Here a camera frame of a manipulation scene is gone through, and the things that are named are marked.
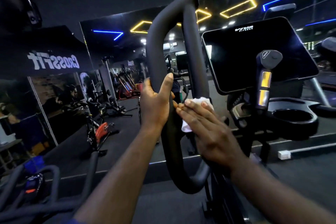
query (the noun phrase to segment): forearm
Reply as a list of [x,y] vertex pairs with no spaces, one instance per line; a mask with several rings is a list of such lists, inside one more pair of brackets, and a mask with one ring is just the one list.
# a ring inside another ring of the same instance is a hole
[[87,224],[131,223],[158,129],[141,129],[74,218]]
[[272,223],[336,223],[335,216],[246,159],[232,182]]

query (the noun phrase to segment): crossfit sign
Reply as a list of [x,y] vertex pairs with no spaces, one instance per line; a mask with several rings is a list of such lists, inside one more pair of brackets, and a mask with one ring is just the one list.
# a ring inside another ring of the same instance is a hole
[[53,56],[45,52],[29,52],[28,59],[32,60],[34,69],[45,69],[46,66],[50,69],[61,68],[79,68],[79,64],[75,55],[70,57]]

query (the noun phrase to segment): small white box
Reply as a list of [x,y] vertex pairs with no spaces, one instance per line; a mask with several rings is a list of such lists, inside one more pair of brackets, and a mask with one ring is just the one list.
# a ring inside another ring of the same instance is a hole
[[278,151],[278,158],[281,160],[291,159],[291,152],[288,150]]

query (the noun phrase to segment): viva fitness logo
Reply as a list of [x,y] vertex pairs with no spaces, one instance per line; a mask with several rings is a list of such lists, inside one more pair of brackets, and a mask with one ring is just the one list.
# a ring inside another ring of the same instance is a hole
[[248,31],[252,29],[253,29],[253,26],[248,26],[248,27],[243,27],[243,28],[236,28],[235,31],[242,32],[242,31]]
[[48,53],[33,51],[33,53],[29,52],[27,57],[33,61],[35,70],[46,69],[46,66],[49,66],[50,69],[79,68],[75,55],[71,55],[71,57],[68,58],[53,55],[49,56]]

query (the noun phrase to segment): right hand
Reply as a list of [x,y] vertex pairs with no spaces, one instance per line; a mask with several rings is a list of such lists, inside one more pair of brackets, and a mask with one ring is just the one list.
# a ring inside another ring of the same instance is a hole
[[184,105],[178,105],[176,112],[197,135],[197,149],[207,160],[232,172],[247,159],[231,129],[219,120],[207,103],[196,104],[186,100]]

